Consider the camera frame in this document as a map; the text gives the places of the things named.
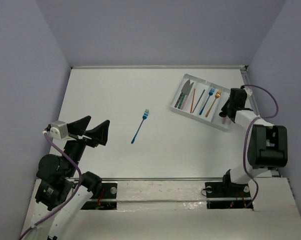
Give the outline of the gold fork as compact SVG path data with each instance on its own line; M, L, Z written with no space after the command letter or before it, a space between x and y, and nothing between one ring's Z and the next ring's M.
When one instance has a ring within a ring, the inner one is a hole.
M213 108L213 106L214 106L216 100L220 98L221 94L222 94L222 90L219 89L219 90L217 91L217 93L215 94L215 99L214 99L214 101L212 102L212 104L211 104L210 108L208 109L207 113L205 114L205 117L206 117L206 118L210 115L210 112L211 112L211 110L212 110L212 108Z

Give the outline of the blue fork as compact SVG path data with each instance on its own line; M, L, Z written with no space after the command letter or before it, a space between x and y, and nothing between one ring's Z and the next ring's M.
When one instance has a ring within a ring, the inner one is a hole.
M142 121L141 121L141 123L140 123L140 125L139 125L139 127L138 127L138 129L137 129L137 131L136 131L136 133L135 133L135 135L134 135L134 137L133 137L132 140L131 140L131 144L134 144L134 142L135 142L135 140L136 140L136 137L137 137L137 135L138 135L138 133L139 133L141 127L142 127L142 124L143 124L143 122L148 118L148 116L149 116L149 109L146 109L146 110L144 111L144 113L143 113Z
M209 91L209 93L208 93L208 97L207 97L206 101L204 102L204 105L202 106L202 108L201 108L201 110L200 110L200 112L199 112L199 115L202 115L202 113L203 113L203 111L204 111L204 108L206 107L206 105L207 105L207 103L208 103L210 97L214 94L215 89L216 89L215 87L212 87L212 88L210 89L210 91Z

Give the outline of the dark blue chopstick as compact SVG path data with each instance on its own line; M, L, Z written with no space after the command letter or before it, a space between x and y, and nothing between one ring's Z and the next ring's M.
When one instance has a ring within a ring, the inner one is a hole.
M204 90L202 91L200 97L198 98L198 100L197 100L197 102L196 102L196 104L195 104L195 107L194 107L193 110L192 110L192 113L194 113L195 109L197 108L198 104L200 103L200 101L201 101L201 99L202 99L202 97L203 97L205 91L206 91L206 89L204 89Z

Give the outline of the orange chopstick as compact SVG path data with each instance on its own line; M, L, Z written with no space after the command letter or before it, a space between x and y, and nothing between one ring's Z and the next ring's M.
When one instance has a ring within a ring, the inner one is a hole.
M194 89L193 89L193 92L192 92L192 99L191 99L191 106L190 106L190 113L191 113L191 114L193 113L194 100L195 100L195 93L196 93L196 89L194 88Z

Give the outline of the knife pink handle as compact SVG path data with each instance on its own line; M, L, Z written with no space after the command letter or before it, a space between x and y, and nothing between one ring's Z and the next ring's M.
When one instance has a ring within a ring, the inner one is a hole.
M181 105L181 110L183 110L184 109L184 107L185 107L185 105L186 105L186 103L187 103L187 101L188 101L188 95L186 95L185 97L184 97L184 99L183 99L183 102L182 102L182 105Z

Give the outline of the knife green handle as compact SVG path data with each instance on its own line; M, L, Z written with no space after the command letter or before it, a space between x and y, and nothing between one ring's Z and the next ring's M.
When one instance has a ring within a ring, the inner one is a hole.
M192 83L190 83L190 84L188 85L187 90L186 90L186 92L184 93L184 97L190 95L190 92L191 92L191 90L192 90L192 88L193 88L193 84L194 84L194 82L192 82ZM179 104L178 109L181 109L181 105L182 105L182 103L183 103L183 100L180 101L180 104Z

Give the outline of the knife dark handle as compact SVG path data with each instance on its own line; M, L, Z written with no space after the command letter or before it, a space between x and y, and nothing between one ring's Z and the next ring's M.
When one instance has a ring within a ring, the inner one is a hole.
M185 94L186 90L188 89L189 84L191 84L191 81L188 79L181 89L181 93L174 105L175 108L178 108L180 106L180 102L181 102L181 100L183 100L184 94Z

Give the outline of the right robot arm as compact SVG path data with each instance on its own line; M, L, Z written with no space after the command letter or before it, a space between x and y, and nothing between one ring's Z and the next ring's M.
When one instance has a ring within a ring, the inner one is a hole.
M288 131L285 126L274 125L266 117L257 115L246 107L252 95L251 85L232 88L219 115L230 119L246 130L244 136L242 163L229 169L222 178L221 192L234 195L258 175L285 167L288 163Z

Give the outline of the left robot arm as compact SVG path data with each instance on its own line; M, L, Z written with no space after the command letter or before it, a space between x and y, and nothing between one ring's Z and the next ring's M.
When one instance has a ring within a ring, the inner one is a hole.
M81 172L79 162L86 147L107 144L110 121L88 130L90 120L89 115L71 123L58 120L43 131L60 154L46 154L38 163L34 211L21 240L61 240L84 204L103 195L102 178Z

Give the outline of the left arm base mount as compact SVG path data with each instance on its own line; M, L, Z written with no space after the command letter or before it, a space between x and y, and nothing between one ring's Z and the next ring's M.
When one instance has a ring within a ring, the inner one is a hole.
M118 183L116 181L106 181L102 183L99 195L91 197L81 210L108 211L117 209Z

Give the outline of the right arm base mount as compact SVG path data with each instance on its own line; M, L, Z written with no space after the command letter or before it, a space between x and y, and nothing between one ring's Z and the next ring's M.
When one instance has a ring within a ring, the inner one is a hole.
M209 210L253 209L252 196L247 184L224 186L220 181L210 181L204 184L200 193L206 197Z

